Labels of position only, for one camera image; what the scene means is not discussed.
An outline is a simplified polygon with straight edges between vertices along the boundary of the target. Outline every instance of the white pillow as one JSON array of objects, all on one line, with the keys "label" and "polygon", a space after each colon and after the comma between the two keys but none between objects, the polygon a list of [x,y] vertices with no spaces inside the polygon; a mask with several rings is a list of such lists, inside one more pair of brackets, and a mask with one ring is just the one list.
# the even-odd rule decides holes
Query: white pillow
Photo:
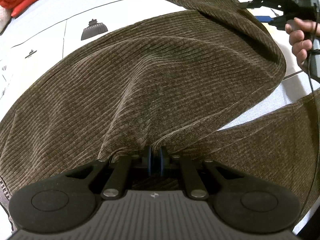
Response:
[{"label": "white pillow", "polygon": [[0,33],[11,19],[11,10],[0,6]]}]

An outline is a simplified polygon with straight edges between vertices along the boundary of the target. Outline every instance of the metal screw head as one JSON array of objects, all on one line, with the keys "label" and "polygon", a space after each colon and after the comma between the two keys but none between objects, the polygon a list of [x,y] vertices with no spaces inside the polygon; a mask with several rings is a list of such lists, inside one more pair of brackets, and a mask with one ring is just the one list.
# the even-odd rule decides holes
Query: metal screw head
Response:
[{"label": "metal screw head", "polygon": [[119,191],[114,188],[107,188],[103,191],[103,194],[106,197],[116,197],[119,194]]},{"label": "metal screw head", "polygon": [[191,191],[191,196],[193,197],[201,198],[205,197],[206,195],[207,193],[202,189],[194,189],[193,191]]}]

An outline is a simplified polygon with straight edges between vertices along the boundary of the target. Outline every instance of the brown corduroy fabric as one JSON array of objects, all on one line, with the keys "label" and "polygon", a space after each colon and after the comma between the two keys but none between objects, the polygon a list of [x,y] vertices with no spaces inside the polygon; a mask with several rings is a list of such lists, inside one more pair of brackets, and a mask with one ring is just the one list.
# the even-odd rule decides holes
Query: brown corduroy fabric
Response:
[{"label": "brown corduroy fabric", "polygon": [[294,141],[296,126],[287,121],[294,105],[217,131],[281,82],[284,56],[268,31],[237,0],[168,1],[189,10],[92,41],[15,102],[0,123],[0,176],[11,194],[148,144],[155,154],[166,145],[171,154],[214,157],[279,183],[304,201],[316,143],[308,116],[295,115],[306,130],[295,145],[287,143]]}]

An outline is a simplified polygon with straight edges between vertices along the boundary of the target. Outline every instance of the black printed lamp graphic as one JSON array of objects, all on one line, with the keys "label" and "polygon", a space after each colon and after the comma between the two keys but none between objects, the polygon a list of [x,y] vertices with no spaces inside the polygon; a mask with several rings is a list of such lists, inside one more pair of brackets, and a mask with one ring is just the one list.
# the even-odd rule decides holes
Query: black printed lamp graphic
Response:
[{"label": "black printed lamp graphic", "polygon": [[28,56],[26,56],[25,58],[27,58],[27,57],[30,57],[32,54],[35,54],[37,51],[33,51],[33,49],[29,52],[29,55]]},{"label": "black printed lamp graphic", "polygon": [[89,27],[86,27],[83,30],[83,33],[81,35],[81,41],[96,36],[98,34],[105,33],[107,31],[108,29],[103,23],[97,23],[97,19],[92,19],[89,22]]}]

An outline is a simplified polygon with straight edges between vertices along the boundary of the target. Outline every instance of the human hand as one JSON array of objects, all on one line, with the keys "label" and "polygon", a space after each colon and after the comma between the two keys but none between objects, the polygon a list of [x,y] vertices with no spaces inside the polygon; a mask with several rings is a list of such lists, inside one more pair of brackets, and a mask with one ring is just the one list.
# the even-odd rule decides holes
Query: human hand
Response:
[{"label": "human hand", "polygon": [[[315,31],[316,23],[310,20],[301,20],[295,18],[290,20],[285,25],[285,31],[289,36],[289,43],[292,46],[292,53],[297,57],[298,66],[307,71],[303,66],[304,61],[307,59],[307,51],[312,49],[311,40],[304,40],[305,33],[312,33]],[[317,36],[320,36],[320,26],[317,28]]]}]

